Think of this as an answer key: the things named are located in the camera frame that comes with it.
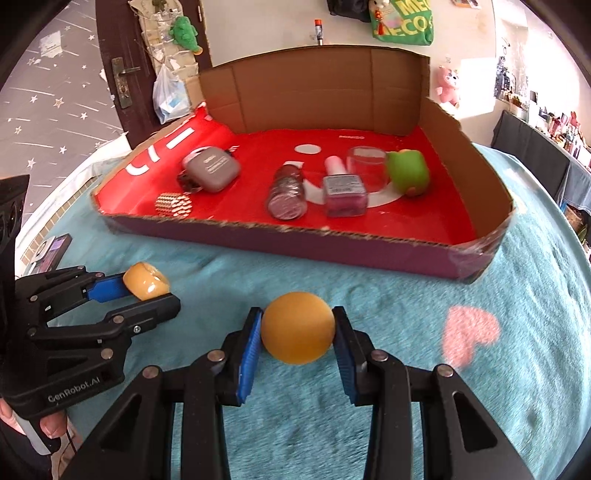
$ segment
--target blue gripper pad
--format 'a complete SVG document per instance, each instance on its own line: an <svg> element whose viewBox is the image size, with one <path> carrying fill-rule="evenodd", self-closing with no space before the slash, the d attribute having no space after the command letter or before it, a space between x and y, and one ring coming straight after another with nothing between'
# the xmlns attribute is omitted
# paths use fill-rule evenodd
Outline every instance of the blue gripper pad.
<svg viewBox="0 0 591 480"><path fill-rule="evenodd" d="M357 400L357 389L355 388L355 363L347 347L345 336L336 325L335 341L333 342L335 348L336 362L339 366L340 379L343 382L343 389L345 394L349 397L351 403Z"/></svg>
<svg viewBox="0 0 591 480"><path fill-rule="evenodd" d="M92 288L86 292L89 300L96 300L100 303L128 297L131 292L123 283L123 274L111 275L97 280Z"/></svg>
<svg viewBox="0 0 591 480"><path fill-rule="evenodd" d="M261 354L261 319L262 312L259 312L252 325L251 334L248 337L238 371L238 390L236 396L240 404L243 404L247 396L251 394L252 384L255 381L256 365Z"/></svg>

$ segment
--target black gripper frame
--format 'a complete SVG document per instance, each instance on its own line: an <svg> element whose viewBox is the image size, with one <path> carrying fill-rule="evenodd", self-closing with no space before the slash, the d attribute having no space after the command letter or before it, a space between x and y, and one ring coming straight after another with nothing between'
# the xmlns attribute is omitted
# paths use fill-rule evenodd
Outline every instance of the black gripper frame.
<svg viewBox="0 0 591 480"><path fill-rule="evenodd" d="M452 367L408 367L353 330L343 307L333 313L345 393L355 406L373 406L364 480L412 479L411 402L421 407L425 480L534 479Z"/></svg>
<svg viewBox="0 0 591 480"><path fill-rule="evenodd" d="M260 312L251 309L243 330L226 337L220 361L219 351L211 351L177 370L146 367L82 444L62 480L170 479L175 403L184 403L181 480L230 480L222 406L241 404L235 394L239 366ZM533 480L457 372L447 365L407 367L353 330L342 307L333 313L345 392L356 406L374 408L364 480L412 479L412 401L421 404L425 480Z"/></svg>
<svg viewBox="0 0 591 480"><path fill-rule="evenodd" d="M30 422L51 452L59 449L60 439L42 434L39 420L122 382L131 338L180 310L180 300L169 293L111 310L99 323L48 325L89 300L103 303L130 296L122 277L79 266L15 281L0 396Z"/></svg>
<svg viewBox="0 0 591 480"><path fill-rule="evenodd" d="M169 479L176 403L184 404L181 478L230 479L222 406L244 402L241 365L261 315L251 308L242 330L228 334L221 350L187 367L145 367L92 430L62 480Z"/></svg>

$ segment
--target black cable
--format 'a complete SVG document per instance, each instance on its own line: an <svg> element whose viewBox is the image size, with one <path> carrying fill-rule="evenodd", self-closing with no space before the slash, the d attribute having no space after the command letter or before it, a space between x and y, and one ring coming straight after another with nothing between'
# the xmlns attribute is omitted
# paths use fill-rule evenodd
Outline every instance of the black cable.
<svg viewBox="0 0 591 480"><path fill-rule="evenodd" d="M70 429L66 428L66 435L68 435L68 441L70 442L70 446L72 447L72 450L74 451L74 455L78 453L78 451L76 450L76 447L74 447L74 442L72 442L72 437L70 436Z"/></svg>

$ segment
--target white circle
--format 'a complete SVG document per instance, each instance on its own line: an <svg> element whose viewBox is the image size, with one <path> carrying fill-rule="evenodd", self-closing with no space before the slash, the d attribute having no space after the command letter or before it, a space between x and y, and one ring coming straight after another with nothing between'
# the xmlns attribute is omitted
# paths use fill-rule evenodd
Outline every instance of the white circle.
<svg viewBox="0 0 591 480"><path fill-rule="evenodd" d="M294 148L294 150L298 153L305 153L306 155L315 155L322 151L322 149L318 145L313 145L310 143L298 145Z"/></svg>

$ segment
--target nail polish bottle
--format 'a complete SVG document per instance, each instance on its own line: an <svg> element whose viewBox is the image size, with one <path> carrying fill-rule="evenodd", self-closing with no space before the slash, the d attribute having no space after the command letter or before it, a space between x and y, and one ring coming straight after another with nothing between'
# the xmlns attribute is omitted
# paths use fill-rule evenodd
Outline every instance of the nail polish bottle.
<svg viewBox="0 0 591 480"><path fill-rule="evenodd" d="M361 178L348 174L343 161L335 155L328 157L324 166L328 174L322 180L326 216L363 215L368 207L368 193Z"/></svg>

